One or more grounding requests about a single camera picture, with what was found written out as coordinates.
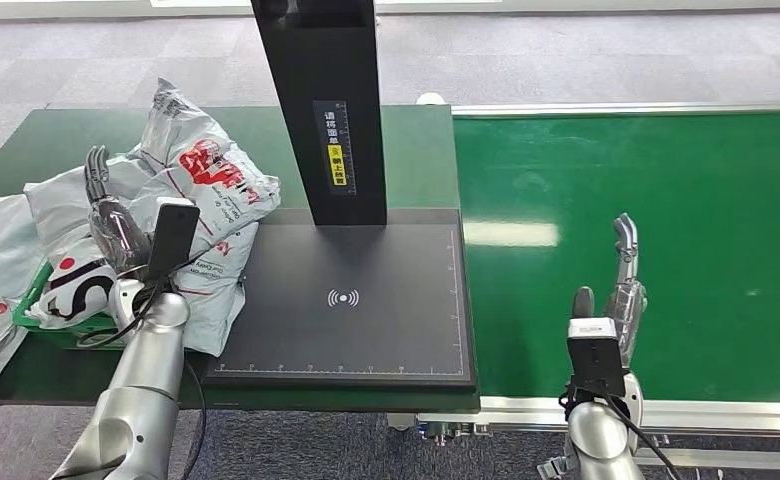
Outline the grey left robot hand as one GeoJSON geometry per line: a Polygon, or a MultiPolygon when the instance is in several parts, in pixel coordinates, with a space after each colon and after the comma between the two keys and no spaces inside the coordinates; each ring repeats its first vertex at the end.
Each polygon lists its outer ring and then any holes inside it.
{"type": "Polygon", "coordinates": [[[104,145],[93,146],[84,163],[85,192],[90,204],[88,222],[91,236],[107,263],[122,276],[148,263],[151,243],[130,211],[107,193],[107,159],[104,145]]]}

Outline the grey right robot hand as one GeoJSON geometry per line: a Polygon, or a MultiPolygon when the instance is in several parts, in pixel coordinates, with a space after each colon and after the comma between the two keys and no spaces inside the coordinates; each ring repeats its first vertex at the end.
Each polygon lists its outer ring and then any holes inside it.
{"type": "Polygon", "coordinates": [[[647,299],[646,289],[638,279],[638,230],[627,213],[613,222],[618,235],[615,248],[619,257],[618,274],[609,295],[604,317],[613,320],[619,345],[621,365],[629,369],[634,355],[637,331],[647,299]]]}

